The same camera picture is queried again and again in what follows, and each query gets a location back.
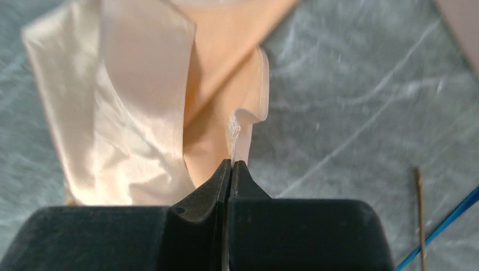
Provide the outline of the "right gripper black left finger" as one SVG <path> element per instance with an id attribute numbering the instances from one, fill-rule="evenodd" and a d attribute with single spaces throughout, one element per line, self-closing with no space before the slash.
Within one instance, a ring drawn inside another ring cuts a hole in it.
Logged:
<path id="1" fill-rule="evenodd" d="M 2 270 L 216 270 L 232 165 L 172 206 L 56 206 L 35 211 Z"/>

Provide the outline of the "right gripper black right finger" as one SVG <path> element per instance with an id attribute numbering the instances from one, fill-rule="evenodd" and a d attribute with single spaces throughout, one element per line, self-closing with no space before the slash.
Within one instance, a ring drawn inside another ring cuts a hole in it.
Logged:
<path id="1" fill-rule="evenodd" d="M 243 161 L 228 202 L 230 270 L 393 270 L 380 219 L 353 199 L 273 199 Z"/>

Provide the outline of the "peach satin napkin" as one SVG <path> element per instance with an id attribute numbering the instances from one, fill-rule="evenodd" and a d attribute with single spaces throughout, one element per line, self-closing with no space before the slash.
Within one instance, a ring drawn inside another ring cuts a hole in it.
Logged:
<path id="1" fill-rule="evenodd" d="M 68 1 L 23 43 L 75 205 L 172 205 L 247 161 L 296 1 Z"/>

